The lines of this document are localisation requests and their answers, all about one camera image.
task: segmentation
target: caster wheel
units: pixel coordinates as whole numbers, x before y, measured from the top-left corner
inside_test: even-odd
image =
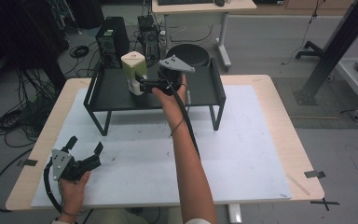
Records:
[[[329,76],[327,77],[326,81],[328,81],[328,82],[334,81],[334,76],[329,75]]]
[[[353,119],[358,122],[358,113],[356,113],[355,115],[353,115]]]

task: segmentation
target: floor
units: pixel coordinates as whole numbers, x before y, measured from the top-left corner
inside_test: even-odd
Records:
[[[133,40],[133,24],[142,9],[137,6],[103,6],[105,16],[124,13],[130,40]],[[307,29],[309,17],[246,17],[231,16],[227,28],[226,47],[233,66],[226,73],[223,66],[219,69],[223,75],[236,74],[267,74],[271,77],[308,77],[318,59],[291,59],[292,52],[300,48]],[[312,40],[323,46],[333,33],[340,17],[318,17],[312,21],[307,33],[307,40]],[[175,39],[205,37],[209,27],[173,28]],[[214,26],[212,38],[200,44],[216,57],[221,63],[214,46],[218,37],[219,26]],[[83,35],[69,34],[70,48],[77,45],[88,45],[94,41],[95,30],[84,31]],[[358,39],[347,52],[346,57],[358,56]],[[84,63],[76,69],[87,68],[91,54]],[[59,58],[62,71],[69,71],[76,61],[64,52]],[[348,107],[358,106],[358,98],[348,85],[336,85],[332,82],[338,100]],[[10,67],[0,73],[0,116],[6,113],[19,100],[16,89],[19,87],[17,77]],[[358,223],[358,129],[350,130],[315,130],[296,129],[301,142],[306,149],[313,168],[324,171],[326,177],[321,179],[325,199],[337,202],[339,205],[329,205],[329,211],[324,205],[310,202],[296,203],[249,203],[241,205],[242,218],[247,224],[268,223]],[[11,145],[22,145],[28,141],[21,131],[7,136]],[[0,171],[14,158],[30,147],[8,147],[4,137],[0,136]],[[0,207],[3,208],[21,168],[16,165],[3,174],[0,179]],[[217,206],[219,223],[228,223],[227,209],[224,205]],[[53,210],[23,211],[0,213],[0,223],[49,223],[57,213]],[[140,216],[150,222],[158,217],[157,208],[146,208]],[[162,208],[157,223],[166,223],[167,209]]]

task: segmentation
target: black shelf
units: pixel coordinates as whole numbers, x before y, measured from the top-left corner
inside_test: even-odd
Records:
[[[148,68],[147,78],[156,79],[158,68],[158,65]],[[186,74],[186,79],[191,94],[191,106],[210,107],[213,128],[217,131],[226,95],[215,60],[211,59],[209,66],[196,67],[196,72]],[[219,106],[217,118],[214,116],[214,105]],[[122,69],[103,68],[101,64],[97,65],[92,77],[84,106],[103,136],[107,135],[113,111],[161,108],[159,100],[153,94],[132,94]],[[104,128],[95,118],[95,112],[107,112]]]

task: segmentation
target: human hand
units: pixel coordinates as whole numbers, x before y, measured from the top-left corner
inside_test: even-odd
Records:
[[[182,75],[182,85],[177,91],[179,97],[181,98],[183,104],[186,103],[186,89],[187,89],[187,81],[186,76]],[[177,103],[175,97],[173,95],[169,96],[159,90],[158,88],[152,89],[153,94],[159,99],[162,104],[162,110],[164,111],[164,115],[170,125],[171,130],[173,130],[183,119],[182,111]]]
[[[60,179],[63,206],[59,221],[67,223],[74,223],[76,221],[76,217],[83,206],[84,188],[89,181],[90,174],[90,171],[84,173],[77,183]]]

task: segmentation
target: wooden table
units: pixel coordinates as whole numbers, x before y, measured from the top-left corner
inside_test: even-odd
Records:
[[[216,41],[220,55],[228,70],[231,66],[225,47],[228,14],[234,11],[256,9],[256,5],[252,0],[231,0],[230,4],[225,3],[223,7],[218,7],[214,3],[159,6],[158,0],[153,0],[152,9],[154,13],[164,15],[166,50],[171,48],[170,26],[221,24],[220,37]]]
[[[304,172],[312,171],[313,168],[270,77],[241,75],[221,76],[221,78],[224,85],[252,85],[254,87],[292,192],[291,201],[322,199],[324,191],[318,178],[306,178],[304,175]],[[90,78],[73,78],[66,82],[29,157],[30,160],[38,161],[38,163],[36,166],[24,166],[7,200],[7,209],[32,209],[31,202],[39,179],[42,177],[45,161],[54,147],[76,93],[80,88],[87,88],[89,84]]]

